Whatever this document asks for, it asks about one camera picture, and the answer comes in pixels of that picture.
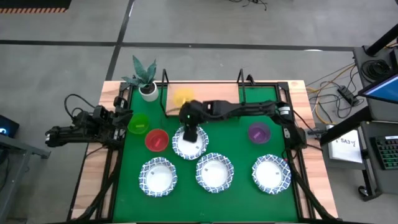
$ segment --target blue patterned bowl rim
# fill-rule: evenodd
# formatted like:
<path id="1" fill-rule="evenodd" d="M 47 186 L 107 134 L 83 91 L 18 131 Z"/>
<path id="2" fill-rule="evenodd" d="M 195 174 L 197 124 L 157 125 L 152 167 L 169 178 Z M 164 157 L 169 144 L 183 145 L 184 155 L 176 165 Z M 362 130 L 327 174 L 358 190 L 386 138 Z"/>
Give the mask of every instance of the blue patterned bowl rim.
<path id="1" fill-rule="evenodd" d="M 172 171 L 172 184 L 163 192 L 154 192 L 152 190 L 149 190 L 147 183 L 146 183 L 146 175 L 150 171 L 151 168 L 154 166 L 158 165 L 165 165 Z M 141 171 L 139 173 L 139 188 L 148 196 L 152 197 L 163 197 L 168 195 L 171 191 L 173 191 L 175 184 L 177 183 L 177 172 L 175 170 L 175 166 L 169 162 L 166 158 L 164 157 L 156 157 L 151 159 L 150 161 L 146 162 L 144 165 L 142 165 Z"/>
<path id="2" fill-rule="evenodd" d="M 257 180 L 256 177 L 256 169 L 258 167 L 258 165 L 264 161 L 271 161 L 274 162 L 282 171 L 282 181 L 280 182 L 280 184 L 277 187 L 264 187 L 263 185 L 260 184 L 260 182 Z M 286 190 L 291 181 L 292 181 L 292 174 L 290 173 L 290 167 L 289 165 L 287 165 L 286 161 L 284 161 L 282 158 L 277 157 L 275 155 L 272 154 L 267 154 L 265 156 L 261 156 L 258 157 L 256 162 L 254 163 L 253 167 L 253 173 L 251 174 L 253 177 L 254 182 L 256 183 L 256 185 L 260 188 L 260 190 L 262 190 L 265 193 L 268 194 L 277 194 L 283 190 Z"/>
<path id="3" fill-rule="evenodd" d="M 174 152 L 186 160 L 194 160 L 194 159 L 199 158 L 203 153 L 206 152 L 207 145 L 209 144 L 209 136 L 201 127 L 198 126 L 198 130 L 197 130 L 198 137 L 200 137 L 202 139 L 203 144 L 198 153 L 196 153 L 195 155 L 187 155 L 187 154 L 184 154 L 178 148 L 178 138 L 180 137 L 180 135 L 183 132 L 184 132 L 184 127 L 180 127 L 172 138 L 172 145 L 173 145 Z"/>
<path id="4" fill-rule="evenodd" d="M 203 178 L 201 176 L 201 170 L 203 168 L 203 166 L 212 160 L 217 160 L 222 162 L 223 164 L 225 164 L 225 166 L 228 168 L 228 177 L 227 177 L 227 181 L 220 187 L 209 187 L 206 185 L 206 183 L 203 181 Z M 226 190 L 229 188 L 229 186 L 231 186 L 231 182 L 232 179 L 234 177 L 234 166 L 232 165 L 231 161 L 218 153 L 209 153 L 207 155 L 202 156 L 198 163 L 197 163 L 197 175 L 196 175 L 196 179 L 199 185 L 201 185 L 205 190 L 207 190 L 210 193 L 219 193 L 222 192 L 223 190 Z"/>

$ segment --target potted plant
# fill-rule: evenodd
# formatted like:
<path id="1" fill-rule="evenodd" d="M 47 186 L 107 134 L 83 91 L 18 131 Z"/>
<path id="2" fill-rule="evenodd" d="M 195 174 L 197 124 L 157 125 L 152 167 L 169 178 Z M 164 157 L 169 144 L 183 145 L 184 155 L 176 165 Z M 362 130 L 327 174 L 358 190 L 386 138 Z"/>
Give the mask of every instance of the potted plant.
<path id="1" fill-rule="evenodd" d="M 132 61 L 134 63 L 136 75 L 133 75 L 132 78 L 122 77 L 122 79 L 128 83 L 131 83 L 133 86 L 138 87 L 138 91 L 145 101 L 152 102 L 156 100 L 159 95 L 157 86 L 154 83 L 156 60 L 148 67 L 146 71 L 136 56 L 132 56 Z"/>

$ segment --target white flower pot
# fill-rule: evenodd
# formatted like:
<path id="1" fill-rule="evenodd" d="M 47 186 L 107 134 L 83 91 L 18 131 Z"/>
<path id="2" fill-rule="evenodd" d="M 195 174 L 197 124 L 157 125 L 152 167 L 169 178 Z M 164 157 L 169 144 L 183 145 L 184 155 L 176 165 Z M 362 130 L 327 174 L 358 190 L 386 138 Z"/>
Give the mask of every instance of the white flower pot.
<path id="1" fill-rule="evenodd" d="M 158 95 L 159 95 L 159 91 L 157 90 L 157 86 L 155 85 L 155 90 L 152 93 L 149 94 L 145 94 L 143 92 L 141 92 L 141 88 L 138 88 L 139 93 L 141 94 L 142 98 L 146 101 L 146 102 L 152 102 L 154 100 L 157 99 Z"/>

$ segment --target green cup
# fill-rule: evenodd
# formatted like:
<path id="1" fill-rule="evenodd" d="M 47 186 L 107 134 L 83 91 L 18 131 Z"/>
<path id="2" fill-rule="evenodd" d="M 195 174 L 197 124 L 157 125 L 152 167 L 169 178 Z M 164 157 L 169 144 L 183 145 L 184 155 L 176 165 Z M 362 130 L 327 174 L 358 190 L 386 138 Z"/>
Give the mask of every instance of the green cup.
<path id="1" fill-rule="evenodd" d="M 127 129 L 133 134 L 144 134 L 149 129 L 149 118 L 145 114 L 134 114 Z"/>

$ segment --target black mat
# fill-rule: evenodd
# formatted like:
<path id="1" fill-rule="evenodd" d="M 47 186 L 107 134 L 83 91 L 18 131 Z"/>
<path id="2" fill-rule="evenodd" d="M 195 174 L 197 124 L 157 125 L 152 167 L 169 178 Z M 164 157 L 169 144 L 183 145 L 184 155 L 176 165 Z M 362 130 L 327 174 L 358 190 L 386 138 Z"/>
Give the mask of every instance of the black mat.
<path id="1" fill-rule="evenodd" d="M 0 13 L 65 12 L 72 0 L 0 0 Z"/>

